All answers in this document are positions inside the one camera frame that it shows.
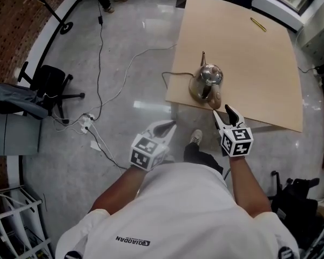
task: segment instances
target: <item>brick wall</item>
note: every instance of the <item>brick wall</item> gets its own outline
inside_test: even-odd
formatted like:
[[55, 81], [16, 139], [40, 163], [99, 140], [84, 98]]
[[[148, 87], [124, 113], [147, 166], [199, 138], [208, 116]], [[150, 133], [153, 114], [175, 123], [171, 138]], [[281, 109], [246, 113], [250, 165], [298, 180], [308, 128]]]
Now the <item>brick wall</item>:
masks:
[[[56, 10], [63, 0], [46, 1]], [[0, 82], [15, 83], [15, 69], [22, 67], [50, 17], [39, 0], [0, 0]], [[2, 172], [6, 172], [5, 165], [0, 161]]]

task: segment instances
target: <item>stand base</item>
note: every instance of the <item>stand base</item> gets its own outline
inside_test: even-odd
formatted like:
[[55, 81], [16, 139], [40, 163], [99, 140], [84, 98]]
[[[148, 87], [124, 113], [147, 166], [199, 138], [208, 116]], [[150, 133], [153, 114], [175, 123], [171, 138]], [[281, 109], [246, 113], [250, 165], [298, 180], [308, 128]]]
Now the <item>stand base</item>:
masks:
[[68, 33], [72, 29], [72, 27], [73, 27], [72, 22], [66, 23], [65, 26], [60, 29], [60, 34], [64, 35], [64, 34]]

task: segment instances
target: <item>black and white marker cube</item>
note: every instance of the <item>black and white marker cube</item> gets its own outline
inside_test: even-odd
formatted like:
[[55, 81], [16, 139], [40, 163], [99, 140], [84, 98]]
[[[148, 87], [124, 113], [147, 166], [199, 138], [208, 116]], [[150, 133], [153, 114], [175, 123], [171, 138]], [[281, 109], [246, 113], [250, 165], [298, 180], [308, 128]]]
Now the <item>black and white marker cube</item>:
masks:
[[230, 157], [248, 155], [251, 151], [253, 136], [251, 129], [224, 129], [221, 146]]
[[169, 148], [138, 134], [131, 145], [130, 163], [150, 171], [159, 165]]

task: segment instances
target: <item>white t-shirt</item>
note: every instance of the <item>white t-shirt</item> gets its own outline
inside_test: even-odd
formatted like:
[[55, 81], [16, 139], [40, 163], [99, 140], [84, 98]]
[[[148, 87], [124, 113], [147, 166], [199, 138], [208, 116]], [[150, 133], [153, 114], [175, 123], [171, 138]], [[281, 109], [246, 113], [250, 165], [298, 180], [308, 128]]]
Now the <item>white t-shirt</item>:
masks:
[[61, 236], [56, 259], [72, 250], [83, 259], [299, 258], [276, 214], [250, 217], [220, 173], [192, 163], [156, 167], [137, 198], [113, 215], [87, 214]]

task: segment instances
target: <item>silver kettle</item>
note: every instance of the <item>silver kettle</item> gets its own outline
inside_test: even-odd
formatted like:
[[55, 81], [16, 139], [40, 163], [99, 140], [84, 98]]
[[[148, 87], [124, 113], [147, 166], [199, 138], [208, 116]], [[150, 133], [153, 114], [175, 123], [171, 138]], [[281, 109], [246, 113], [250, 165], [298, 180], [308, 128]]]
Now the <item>silver kettle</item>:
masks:
[[214, 110], [221, 106], [220, 86], [223, 73], [218, 66], [205, 62], [205, 52], [201, 57], [200, 68], [191, 79], [189, 91], [191, 96], [200, 103], [208, 103]]

